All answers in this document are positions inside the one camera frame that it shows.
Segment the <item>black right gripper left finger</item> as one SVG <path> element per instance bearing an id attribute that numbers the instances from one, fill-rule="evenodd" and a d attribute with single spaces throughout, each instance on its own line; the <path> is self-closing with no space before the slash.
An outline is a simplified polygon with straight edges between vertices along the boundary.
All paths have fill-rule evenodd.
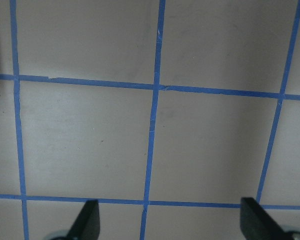
<path id="1" fill-rule="evenodd" d="M 87 200 L 68 231 L 66 240 L 97 240 L 101 231 L 98 200 Z"/>

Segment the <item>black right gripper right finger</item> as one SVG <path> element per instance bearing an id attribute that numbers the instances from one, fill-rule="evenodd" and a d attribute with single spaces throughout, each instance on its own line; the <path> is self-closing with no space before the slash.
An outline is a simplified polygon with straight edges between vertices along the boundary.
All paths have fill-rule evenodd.
<path id="1" fill-rule="evenodd" d="M 292 239 L 252 197 L 240 200 L 240 230 L 246 240 Z"/>

